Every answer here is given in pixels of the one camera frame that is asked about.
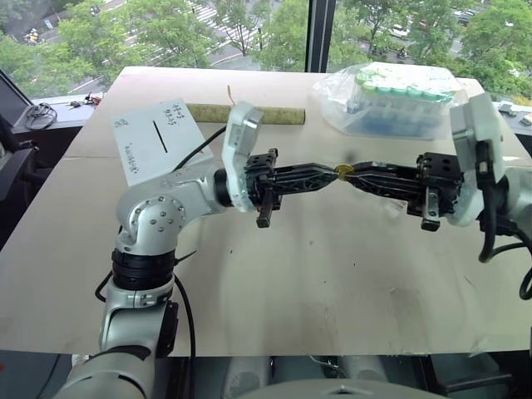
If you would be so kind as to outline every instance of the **green foliage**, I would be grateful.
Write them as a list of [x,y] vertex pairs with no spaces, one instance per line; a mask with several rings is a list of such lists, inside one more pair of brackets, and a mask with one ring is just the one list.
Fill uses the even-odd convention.
[[347,0],[347,7],[354,7],[359,10],[359,21],[365,20],[370,24],[369,32],[369,52],[377,34],[383,28],[391,26],[393,23],[406,25],[406,14],[408,0]]
[[304,71],[308,3],[284,0],[263,26],[262,51],[253,51],[265,71]]
[[328,71],[334,72],[368,61],[357,40],[358,35],[367,32],[367,29],[361,29],[359,25],[354,24],[357,19],[356,8],[337,7],[329,47]]
[[32,0],[1,0],[0,1],[0,28],[5,32],[9,22],[21,21],[24,15],[32,9]]
[[50,0],[50,9],[52,12],[61,12],[67,9],[67,4],[78,4],[81,0]]
[[470,20],[462,44],[471,60],[483,62],[497,48],[505,59],[532,67],[532,7],[525,0],[494,0]]
[[[264,24],[264,49],[253,51],[262,69],[266,71],[304,70],[307,18],[308,5],[305,2],[285,0],[279,6],[271,23]],[[357,10],[339,6],[334,18],[328,70],[337,71],[352,64],[367,62],[368,59],[362,53],[357,41],[357,36],[367,32],[367,29],[353,23],[359,18]]]
[[121,20],[137,33],[143,48],[165,67],[209,66],[207,56],[218,39],[212,29],[197,20],[185,0],[130,0],[122,7]]
[[91,76],[101,76],[104,85],[110,85],[122,68],[141,63],[136,47],[128,47],[124,40],[126,30],[115,12],[91,15],[91,6],[101,8],[102,0],[86,0],[76,6],[67,5],[71,19],[59,24],[59,33],[72,57],[91,65]]
[[532,78],[510,73],[532,68],[532,8],[524,0],[494,0],[470,20],[461,42],[461,76],[490,92],[532,97]]
[[214,21],[219,27],[224,27],[231,46],[246,56],[252,44],[251,32],[259,27],[261,19],[269,20],[269,0],[258,0],[251,12],[248,12],[244,0],[214,0],[212,3],[216,9]]
[[0,34],[0,69],[35,98],[64,95],[89,75],[91,66],[73,57],[66,43],[28,46]]
[[413,44],[409,52],[419,63],[425,63],[428,57],[445,55],[451,49],[453,40],[461,32],[455,9],[467,9],[472,0],[425,0],[412,2],[410,10],[415,15],[408,40]]

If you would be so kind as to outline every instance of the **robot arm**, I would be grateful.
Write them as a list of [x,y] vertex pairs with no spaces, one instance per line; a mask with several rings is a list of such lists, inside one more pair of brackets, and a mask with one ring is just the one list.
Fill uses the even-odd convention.
[[[177,330],[178,305],[170,298],[178,235],[190,221],[227,207],[257,210],[258,227],[269,227],[284,195],[320,190],[340,179],[405,200],[408,214],[421,217],[422,229],[437,230],[440,217],[456,225],[478,219],[487,243],[482,261],[497,254],[496,234],[516,235],[532,253],[532,170],[504,170],[504,125],[497,116],[487,95],[457,107],[451,114],[457,155],[425,153],[416,167],[363,162],[336,169],[312,163],[275,168],[276,149],[249,155],[262,115],[239,104],[229,116],[224,169],[185,165],[130,188],[120,199],[102,352],[69,376],[56,399],[150,397],[155,359],[171,352]],[[532,269],[521,286],[522,298],[532,298],[531,279]]]

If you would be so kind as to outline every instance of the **beige tabletop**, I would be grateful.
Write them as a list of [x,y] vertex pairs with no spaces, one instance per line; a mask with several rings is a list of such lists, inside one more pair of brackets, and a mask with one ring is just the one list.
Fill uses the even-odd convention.
[[[263,126],[255,153],[278,165],[384,160],[412,165],[426,151],[454,153],[451,139],[352,137],[328,126],[311,97],[318,74],[128,67],[118,77],[33,201],[0,254],[0,348],[96,352],[102,304],[94,288],[111,267],[116,202],[127,189],[111,118],[159,101],[307,110],[304,126]],[[469,93],[476,81],[462,80]],[[200,124],[205,135],[219,128]],[[219,159],[221,141],[211,148]],[[530,167],[513,135],[503,150]],[[529,345],[532,305],[518,297],[530,258],[511,251],[477,261],[478,224],[419,218],[335,182],[283,199],[269,229],[232,209],[189,225],[178,252],[200,356],[479,352]],[[174,355],[189,352],[186,317]]]

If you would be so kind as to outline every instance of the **car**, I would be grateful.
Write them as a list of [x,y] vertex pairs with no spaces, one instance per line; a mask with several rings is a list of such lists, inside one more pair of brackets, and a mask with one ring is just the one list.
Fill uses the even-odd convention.
[[399,39],[406,39],[406,37],[408,36],[408,33],[410,33],[409,29],[402,27],[401,25],[398,25],[398,24],[395,24],[393,27],[388,29],[388,31],[390,32],[390,35],[394,37],[398,37]]

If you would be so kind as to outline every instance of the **black cable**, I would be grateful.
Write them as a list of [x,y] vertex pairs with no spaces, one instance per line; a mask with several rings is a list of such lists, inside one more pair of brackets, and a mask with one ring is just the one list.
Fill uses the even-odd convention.
[[40,399],[42,394],[43,394],[43,392],[44,392],[44,390],[47,389],[47,386],[50,383],[50,380],[52,379],[53,373],[56,371],[57,364],[59,363],[59,357],[61,357],[60,353],[58,353],[56,355],[56,360],[54,361],[54,363],[52,365],[52,368],[50,369],[50,372],[48,373],[48,378],[44,382],[44,384],[42,384],[41,390],[39,391],[39,393],[35,397],[36,399]]
[[172,170],[175,172],[178,169],[181,169],[183,166],[186,165],[186,163],[191,160],[194,155],[198,154],[201,150],[203,150],[207,145],[209,145],[216,137],[221,135],[225,132],[225,128],[227,126],[222,127],[221,129],[218,129],[211,137],[209,137],[207,140],[205,140],[201,145],[193,149],[190,154],[188,154],[175,168]]
[[495,206],[495,189],[486,186],[482,190],[484,199],[484,246],[479,254],[479,261],[483,264],[489,262],[493,256],[495,234],[497,232],[497,208]]
[[194,363],[196,359],[196,334],[194,330],[194,318],[192,317],[192,307],[190,306],[189,297],[186,294],[185,287],[174,273],[174,281],[177,289],[179,289],[183,303],[185,304],[186,318],[189,322],[189,335],[190,335],[190,360],[189,360],[189,398],[194,398],[195,389],[195,370]]
[[[42,118],[46,118],[46,124],[44,126],[33,127],[33,123]],[[42,102],[39,105],[31,106],[26,111],[26,121],[24,126],[30,131],[43,131],[50,127],[53,122],[57,120],[57,111],[54,110],[46,102]]]
[[[523,230],[517,229],[515,233],[517,237],[523,241],[525,247],[529,250],[530,256],[532,256],[532,240],[525,234]],[[527,301],[532,298],[532,267],[523,277],[523,281],[519,287],[519,296],[521,299]]]
[[109,278],[113,275],[113,272],[109,272],[106,277],[101,280],[101,283],[98,284],[98,287],[96,287],[96,291],[94,292],[94,296],[97,297],[102,302],[106,301],[106,297],[101,295],[101,290],[106,286],[107,282],[109,281]]

